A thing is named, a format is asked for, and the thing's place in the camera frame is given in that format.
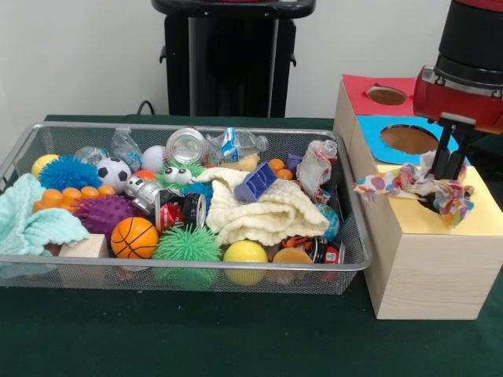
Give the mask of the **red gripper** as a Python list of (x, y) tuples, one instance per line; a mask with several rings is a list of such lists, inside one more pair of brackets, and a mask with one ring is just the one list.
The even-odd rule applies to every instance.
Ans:
[[(468, 151), (470, 125), (488, 134), (502, 133), (502, 88), (468, 86), (438, 75), (432, 66), (424, 66), (416, 80), (413, 112), (417, 116), (439, 121), (442, 127), (430, 173), (442, 178), (447, 167), (447, 178), (457, 180)], [(452, 131), (450, 122), (440, 119), (467, 124), (457, 124)], [(450, 154), (448, 144), (451, 134), (458, 148)]]

